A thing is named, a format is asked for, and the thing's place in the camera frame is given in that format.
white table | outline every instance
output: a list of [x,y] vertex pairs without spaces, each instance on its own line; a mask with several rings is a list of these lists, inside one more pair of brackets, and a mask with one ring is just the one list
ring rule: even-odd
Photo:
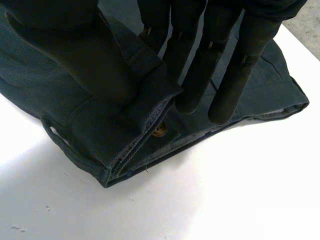
[[233,127],[107,189],[1,95],[0,239],[319,240],[320,62],[284,26],[275,40],[306,110]]

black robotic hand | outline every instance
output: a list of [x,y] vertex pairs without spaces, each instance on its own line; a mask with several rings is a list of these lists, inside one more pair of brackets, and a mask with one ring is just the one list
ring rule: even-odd
[[163,60],[168,73],[179,79],[194,44],[198,22],[204,13],[200,45],[176,98],[176,108],[193,113],[227,45],[232,27],[241,12],[245,14],[239,40],[222,82],[211,103],[208,117],[216,125],[227,124],[237,107],[252,70],[265,46],[277,34],[283,20],[296,16],[307,0],[137,0],[144,31],[140,38],[156,53],[165,43]]
[[0,0],[14,30],[66,68],[89,93],[120,106],[137,82],[98,0]]

metal pin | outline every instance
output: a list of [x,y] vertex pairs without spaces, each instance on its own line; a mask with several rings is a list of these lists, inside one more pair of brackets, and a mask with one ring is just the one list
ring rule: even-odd
[[247,60],[247,55],[245,55],[241,61],[241,66],[244,65],[246,63],[246,60]]
[[181,35],[182,35],[182,31],[179,33],[179,36],[178,36],[178,39],[177,39],[177,40],[180,40],[180,39],[181,39]]
[[149,35],[151,33],[152,27],[149,27],[147,35]]

